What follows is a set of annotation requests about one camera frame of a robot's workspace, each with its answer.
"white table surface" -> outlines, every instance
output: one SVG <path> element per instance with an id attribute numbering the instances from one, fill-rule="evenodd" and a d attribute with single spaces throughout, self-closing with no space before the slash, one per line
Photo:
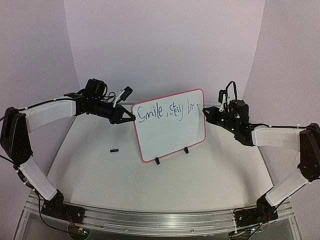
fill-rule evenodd
<path id="1" fill-rule="evenodd" d="M 144 212 L 252 206 L 273 186 L 259 149 L 221 127 L 207 123 L 204 142 L 156 165 L 142 162 L 132 122 L 86 114 L 76 117 L 48 178 L 67 202 Z"/>

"small whiteboard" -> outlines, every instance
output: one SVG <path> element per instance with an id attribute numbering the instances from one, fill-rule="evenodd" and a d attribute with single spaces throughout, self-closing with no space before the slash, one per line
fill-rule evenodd
<path id="1" fill-rule="evenodd" d="M 150 162 L 206 138 L 204 91 L 195 89 L 136 103 L 134 128 L 142 161 Z"/>

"robotic arm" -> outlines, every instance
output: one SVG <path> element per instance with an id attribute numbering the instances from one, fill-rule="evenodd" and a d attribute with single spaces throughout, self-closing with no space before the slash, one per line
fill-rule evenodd
<path id="1" fill-rule="evenodd" d="M 78 93 L 65 94 L 63 98 L 36 104 L 29 108 L 9 107 L 3 120 L 0 143 L 7 155 L 14 162 L 14 168 L 25 185 L 44 198 L 41 212 L 45 215 L 81 223 L 84 209 L 63 203 L 63 194 L 49 181 L 35 162 L 31 149 L 29 133 L 38 127 L 63 118 L 70 118 L 84 113 L 109 119 L 111 124 L 131 122 L 136 117 L 126 110 L 120 101 L 132 93 L 126 87 L 113 102 L 105 97 L 107 85 L 100 80 L 90 79 L 84 89 Z"/>
<path id="2" fill-rule="evenodd" d="M 228 98 L 228 87 L 233 83 L 235 99 Z M 234 134 L 245 146 L 273 146 L 300 152 L 297 169 L 271 188 L 256 202 L 255 208 L 234 212 L 238 227 L 265 223 L 278 218 L 277 207 L 307 183 L 320 177 L 320 127 L 311 123 L 306 127 L 268 126 L 249 123 L 249 106 L 237 100 L 236 84 L 230 82 L 219 92 L 221 107 L 205 107 L 206 121 Z"/>

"white backdrop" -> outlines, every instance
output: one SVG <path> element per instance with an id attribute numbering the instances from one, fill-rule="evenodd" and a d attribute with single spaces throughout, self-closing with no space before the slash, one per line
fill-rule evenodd
<path id="1" fill-rule="evenodd" d="M 241 98 L 254 60 L 264 0 L 65 0 L 75 69 L 130 102 L 202 88 L 208 104 L 231 80 Z"/>

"black cable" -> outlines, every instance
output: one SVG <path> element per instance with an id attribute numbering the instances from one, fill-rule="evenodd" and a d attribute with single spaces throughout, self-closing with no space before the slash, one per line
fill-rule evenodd
<path id="1" fill-rule="evenodd" d="M 116 99 L 116 93 L 114 91 L 111 91 L 109 92 L 108 96 L 104 98 L 105 100 L 107 100 L 107 102 L 110 100 L 110 99 L 113 99 L 111 101 L 111 103 Z"/>
<path id="2" fill-rule="evenodd" d="M 23 111 L 23 110 L 26 110 L 26 109 L 32 109 L 32 108 L 38 107 L 38 106 L 43 105 L 43 104 L 48 104 L 48 103 L 58 102 L 58 101 L 64 101 L 64 100 L 75 101 L 73 98 L 58 98 L 58 99 L 52 99 L 52 100 L 47 100 L 47 101 L 39 102 L 39 103 L 37 103 L 37 104 L 31 105 L 31 106 L 28 106 L 28 107 L 20 108 L 20 109 L 18 109 L 18 111 Z"/>
<path id="3" fill-rule="evenodd" d="M 230 87 L 231 84 L 233 84 L 234 98 L 235 98 L 235 101 L 237 101 L 238 100 L 237 85 L 236 85 L 236 82 L 234 81 L 229 82 L 225 88 L 225 100 L 228 101 L 228 88 Z"/>
<path id="4" fill-rule="evenodd" d="M 234 92 L 234 98 L 235 98 L 235 102 L 237 102 L 238 100 L 238 93 L 237 93 L 237 85 L 234 81 L 230 81 L 228 83 L 228 85 L 226 86 L 225 88 L 225 103 L 223 104 L 223 108 L 224 108 L 224 111 L 226 113 L 229 113 L 229 109 L 228 109 L 228 88 L 230 87 L 230 85 L 233 84 L 233 92 Z"/>
<path id="5" fill-rule="evenodd" d="M 44 223 L 44 225 L 46 225 L 47 227 L 49 227 L 49 228 L 51 228 L 51 229 L 54 229 L 54 230 L 57 230 L 57 231 L 60 231 L 60 232 L 66 233 L 66 234 L 75 234 L 75 235 L 81 235 L 81 236 L 85 235 L 85 233 L 78 233 L 78 232 L 66 231 L 66 230 L 63 230 L 63 229 L 60 229 L 60 228 L 56 228 L 56 227 L 51 226 L 51 225 L 49 225 L 48 223 L 46 223 L 45 220 L 44 220 L 43 217 L 42 217 L 42 214 L 41 214 L 40 194 L 37 193 L 36 191 L 35 191 L 35 194 L 38 196 L 39 216 L 40 216 L 40 218 L 41 218 L 41 221 Z"/>
<path id="6" fill-rule="evenodd" d="M 7 158 L 7 157 L 5 157 L 5 156 L 0 155 L 0 158 L 3 158 L 4 160 L 7 160 L 8 162 L 12 163 L 13 165 L 16 165 L 16 164 L 14 163 L 14 161 L 12 161 L 11 159 L 9 159 L 9 158 Z"/>

